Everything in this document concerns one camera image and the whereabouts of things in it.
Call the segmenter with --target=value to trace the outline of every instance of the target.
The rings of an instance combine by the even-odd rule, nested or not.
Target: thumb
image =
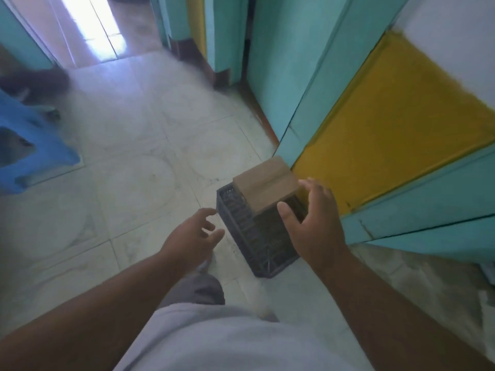
[[[208,246],[210,246],[213,250],[215,246],[222,240],[223,236],[225,236],[225,229],[215,230],[206,239]]]
[[[294,243],[294,238],[301,224],[299,223],[298,219],[294,215],[294,212],[292,212],[292,209],[286,202],[278,202],[277,209],[279,211],[280,217],[282,218],[282,221],[284,222],[285,228],[287,229],[288,234],[289,236],[291,236],[291,239]]]

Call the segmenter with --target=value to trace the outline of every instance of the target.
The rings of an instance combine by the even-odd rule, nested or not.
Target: forearm
[[[315,271],[337,302],[375,370],[486,370],[495,366],[350,252]]]
[[[0,364],[111,370],[184,273],[171,257],[147,258],[3,338]]]

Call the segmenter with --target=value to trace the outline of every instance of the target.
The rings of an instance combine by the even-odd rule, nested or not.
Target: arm
[[[2,369],[112,370],[170,288],[222,239],[198,210],[155,255],[65,302],[0,341]]]
[[[301,184],[309,190],[302,224],[283,202],[279,213],[294,248],[337,302],[375,370],[495,370],[352,255],[331,191],[312,179]]]

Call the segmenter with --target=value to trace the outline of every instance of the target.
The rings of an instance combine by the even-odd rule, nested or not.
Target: hand
[[[163,244],[159,255],[173,258],[184,273],[189,273],[211,256],[213,249],[225,235],[225,230],[215,230],[207,220],[216,213],[214,208],[200,208],[194,215],[176,227]],[[212,231],[208,234],[203,229]]]
[[[277,208],[296,251],[313,270],[320,271],[338,263],[350,251],[330,189],[311,178],[299,183],[309,191],[308,215],[304,221],[299,223],[285,202],[279,202]]]

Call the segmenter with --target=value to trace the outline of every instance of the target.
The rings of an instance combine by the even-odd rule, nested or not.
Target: doorway
[[[10,0],[64,69],[159,50],[150,0]]]

